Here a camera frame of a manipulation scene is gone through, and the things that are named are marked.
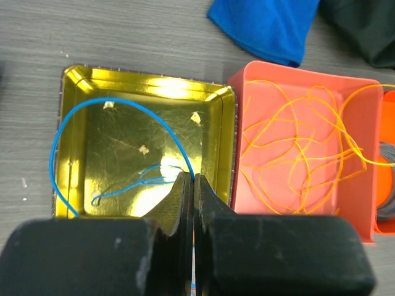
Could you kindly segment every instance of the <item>dark green cloth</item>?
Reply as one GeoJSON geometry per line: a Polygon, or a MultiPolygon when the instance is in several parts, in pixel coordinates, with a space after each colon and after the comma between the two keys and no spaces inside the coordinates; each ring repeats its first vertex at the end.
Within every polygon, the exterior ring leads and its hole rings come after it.
{"type": "Polygon", "coordinates": [[[377,68],[395,68],[395,0],[321,0],[319,11],[377,68]]]}

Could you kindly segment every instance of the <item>gray wood surface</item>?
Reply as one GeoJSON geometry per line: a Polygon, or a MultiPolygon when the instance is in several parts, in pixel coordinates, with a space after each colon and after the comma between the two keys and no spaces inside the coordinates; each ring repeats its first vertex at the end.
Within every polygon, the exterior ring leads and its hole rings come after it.
{"type": "MultiPolygon", "coordinates": [[[[206,19],[211,2],[0,0],[0,249],[21,222],[51,216],[48,153],[62,69],[87,63],[225,82],[254,57],[206,19]]],[[[366,65],[319,17],[302,68],[395,83],[394,71],[366,65]]],[[[394,295],[395,238],[376,242],[367,247],[375,295],[394,295]]]]}

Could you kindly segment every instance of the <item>orange container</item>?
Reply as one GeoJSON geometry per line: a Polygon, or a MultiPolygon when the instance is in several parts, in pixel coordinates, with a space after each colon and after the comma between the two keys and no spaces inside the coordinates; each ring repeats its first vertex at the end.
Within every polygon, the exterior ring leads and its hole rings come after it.
{"type": "MultiPolygon", "coordinates": [[[[307,187],[307,165],[303,161],[296,162],[300,158],[300,150],[294,141],[284,141],[294,138],[297,133],[305,138],[299,138],[297,142],[310,158],[307,162],[311,175],[311,189],[300,213],[338,213],[356,228],[365,243],[373,243],[377,167],[368,164],[367,171],[340,181],[331,191],[331,181],[339,164],[336,158],[328,157],[339,153],[339,141],[342,141],[344,150],[349,146],[344,137],[339,140],[338,133],[329,138],[334,130],[330,122],[336,123],[336,117],[328,105],[338,110],[354,91],[378,82],[254,61],[230,78],[228,83],[234,87],[239,99],[232,208],[238,213],[262,214],[290,214],[301,208],[301,196],[297,193],[307,187]],[[330,90],[333,97],[323,87],[330,90]],[[308,92],[310,97],[319,97],[325,104],[306,98],[295,100],[308,92]],[[284,93],[289,100],[295,100],[293,111],[289,105],[284,107],[288,100],[284,93]],[[262,134],[269,120],[282,107],[283,111],[262,134]],[[316,142],[308,139],[312,135],[316,142]],[[255,147],[248,148],[251,142],[255,147]],[[273,162],[279,157],[281,161],[273,162]]],[[[363,149],[365,157],[375,161],[378,160],[378,119],[382,100],[380,86],[368,88],[359,92],[342,114],[347,132],[363,149]]],[[[361,168],[360,159],[353,156],[344,161],[342,176],[361,168]]]]}
{"type": "MultiPolygon", "coordinates": [[[[384,94],[383,108],[381,111],[380,142],[395,145],[395,91],[387,91],[384,94]]],[[[387,162],[379,156],[380,162],[387,162]]],[[[377,200],[376,206],[380,206],[388,197],[393,188],[393,171],[388,166],[379,166],[377,170],[377,200]]],[[[394,235],[395,218],[377,222],[375,231],[378,234],[394,235]]]]}

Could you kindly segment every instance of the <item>gold tray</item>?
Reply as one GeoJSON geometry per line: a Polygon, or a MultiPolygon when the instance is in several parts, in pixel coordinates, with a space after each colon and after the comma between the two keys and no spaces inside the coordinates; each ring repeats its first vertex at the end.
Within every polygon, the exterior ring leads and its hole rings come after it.
{"type": "MultiPolygon", "coordinates": [[[[96,97],[128,99],[158,114],[183,144],[194,172],[204,174],[218,196],[230,203],[236,127],[236,98],[230,86],[73,65],[62,76],[60,120],[72,107],[96,97]]],[[[127,187],[153,165],[164,167],[150,176],[177,175],[166,165],[188,171],[166,130],[149,115],[122,104],[109,102],[78,111],[58,148],[56,181],[85,218],[141,217],[170,192],[171,184],[140,185],[102,199],[99,206],[91,205],[92,198],[127,187]]],[[[58,196],[54,215],[73,218],[58,196]]]]}

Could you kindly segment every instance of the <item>coiled gray wire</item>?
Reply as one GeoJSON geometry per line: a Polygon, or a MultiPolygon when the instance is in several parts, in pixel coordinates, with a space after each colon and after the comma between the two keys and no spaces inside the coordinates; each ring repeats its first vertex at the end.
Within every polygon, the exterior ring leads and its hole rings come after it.
{"type": "MultiPolygon", "coordinates": [[[[380,143],[380,155],[389,163],[395,163],[395,147],[391,144],[380,143]]],[[[377,208],[377,221],[386,221],[395,217],[395,166],[393,169],[393,188],[388,199],[377,208]]]]}

